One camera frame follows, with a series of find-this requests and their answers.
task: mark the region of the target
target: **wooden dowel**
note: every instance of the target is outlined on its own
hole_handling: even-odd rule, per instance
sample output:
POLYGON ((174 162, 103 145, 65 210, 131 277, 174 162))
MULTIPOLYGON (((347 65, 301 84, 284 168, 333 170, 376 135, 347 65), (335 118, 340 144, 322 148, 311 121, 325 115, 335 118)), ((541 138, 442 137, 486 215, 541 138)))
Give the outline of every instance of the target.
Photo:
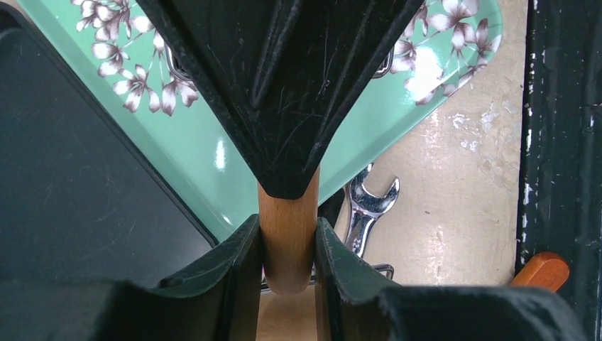
POLYGON ((534 255, 510 282, 511 286, 536 286, 557 291, 569 278, 569 265, 557 254, 534 255))
POLYGON ((259 224, 266 246, 263 268, 279 295, 303 292, 310 283, 318 210, 319 168, 296 200, 269 196, 259 185, 259 224))

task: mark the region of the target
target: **chrome wrench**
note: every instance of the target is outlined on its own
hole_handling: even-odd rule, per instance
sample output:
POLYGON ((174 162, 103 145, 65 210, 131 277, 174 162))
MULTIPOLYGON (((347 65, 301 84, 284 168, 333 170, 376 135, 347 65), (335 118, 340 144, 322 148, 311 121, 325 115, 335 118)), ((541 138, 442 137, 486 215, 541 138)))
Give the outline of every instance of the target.
POLYGON ((399 197, 399 178, 391 184, 387 194, 377 197, 367 191, 363 183, 372 170, 373 163, 368 164, 349 184, 349 202, 351 218, 345 246, 358 257, 363 258, 366 243, 372 227, 382 215, 388 212, 399 197))

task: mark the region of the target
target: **glossy surface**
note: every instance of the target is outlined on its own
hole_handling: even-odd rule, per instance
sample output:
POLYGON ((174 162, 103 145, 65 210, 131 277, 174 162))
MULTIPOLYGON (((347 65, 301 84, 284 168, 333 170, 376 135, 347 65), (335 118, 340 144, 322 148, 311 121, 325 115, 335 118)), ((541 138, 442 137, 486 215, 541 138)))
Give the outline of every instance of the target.
POLYGON ((383 196, 369 193, 363 182, 372 170, 369 163, 349 184, 349 202, 351 204, 351 217, 349 230, 345 239, 345 246, 359 258, 363 258, 366 251, 368 236, 372 227, 385 213, 394 206, 399 197, 399 179, 395 177, 389 191, 383 196))
MULTIPOLYGON (((134 1, 20 2, 218 240, 257 212, 255 178, 194 85, 170 78, 163 41, 134 1)), ((494 0, 433 1, 416 19, 396 45, 391 73, 368 85, 335 133, 320 202, 483 68, 500 41, 494 0)))

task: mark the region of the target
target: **black plastic edge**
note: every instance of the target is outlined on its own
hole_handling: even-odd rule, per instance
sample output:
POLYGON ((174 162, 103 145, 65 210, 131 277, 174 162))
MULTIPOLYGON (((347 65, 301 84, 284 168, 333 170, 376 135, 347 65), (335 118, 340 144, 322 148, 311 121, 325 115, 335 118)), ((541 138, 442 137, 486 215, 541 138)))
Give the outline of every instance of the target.
POLYGON ((518 272, 553 251, 570 266, 558 294, 601 340, 602 4, 529 1, 518 272))
POLYGON ((159 185, 163 192, 172 200, 174 205, 182 212, 182 214, 190 221, 192 226, 207 240, 210 247, 218 245, 217 238, 207 229, 203 222, 192 213, 190 207, 184 203, 182 198, 173 190, 168 184, 164 177, 151 165, 149 160, 142 154, 140 149, 130 140, 125 134, 123 129, 115 122, 115 120, 106 112, 105 108, 96 97, 89 91, 88 87, 81 81, 81 79, 71 70, 69 65, 62 59, 60 54, 54 49, 52 44, 46 40, 44 35, 35 27, 32 26, 17 9, 9 4, 0 2, 0 11, 6 11, 10 13, 14 19, 19 23, 32 40, 45 51, 46 56, 52 60, 57 69, 67 78, 67 81, 72 83, 79 89, 85 89, 81 91, 80 95, 82 98, 90 104, 90 107, 94 108, 94 111, 100 117, 100 119, 111 129, 115 137, 122 142, 122 144, 130 151, 132 156, 140 163, 141 167, 151 176, 152 179, 159 185))

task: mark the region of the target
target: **floral pattern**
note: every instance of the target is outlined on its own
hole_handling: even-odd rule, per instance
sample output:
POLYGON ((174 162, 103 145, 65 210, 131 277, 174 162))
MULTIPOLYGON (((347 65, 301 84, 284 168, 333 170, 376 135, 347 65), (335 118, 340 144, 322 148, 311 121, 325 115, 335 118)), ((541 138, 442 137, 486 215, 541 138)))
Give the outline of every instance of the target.
POLYGON ((82 15, 75 29, 96 30, 92 54, 101 61, 98 76, 110 77, 113 91, 126 97, 124 107, 127 110, 137 112, 145 94, 150 112, 161 110, 169 116, 174 114, 178 100, 190 107, 199 99, 199 92, 192 82, 177 78, 166 67, 165 42, 146 16, 133 14, 134 11, 143 14, 136 3, 130 0, 70 1, 80 7, 82 15), (137 42, 147 36, 153 37, 153 49, 145 67, 140 60, 133 63, 127 50, 136 47, 137 42))
MULTIPOLYGON (((161 110, 172 116, 178 102, 190 107, 199 99, 194 83, 167 67, 165 42, 134 0, 70 1, 80 8, 82 17, 75 29, 95 30, 92 54, 99 60, 98 75, 125 97, 127 110, 137 112, 147 97, 151 112, 161 110), (148 60, 131 60, 127 50, 149 47, 146 37, 153 42, 148 60)), ((488 19, 474 26, 479 1, 483 0, 427 0, 396 42, 390 73, 404 72, 404 88, 416 105, 429 103, 438 93, 452 96, 497 51, 501 35, 489 36, 488 19), (449 46, 449 52, 434 53, 429 47, 432 42, 427 43, 432 39, 449 46)))
POLYGON ((483 18, 477 27, 473 26, 478 8, 479 0, 425 2, 395 44, 390 71, 411 72, 405 89, 414 95, 416 105, 429 103, 439 91, 445 97, 452 96, 487 66, 497 51, 502 37, 496 35, 490 39, 488 19, 483 18), (445 33, 451 33, 446 35, 449 54, 441 63, 433 58, 426 42, 445 33), (476 55, 475 61, 466 59, 464 53, 468 50, 476 51, 470 54, 476 55))

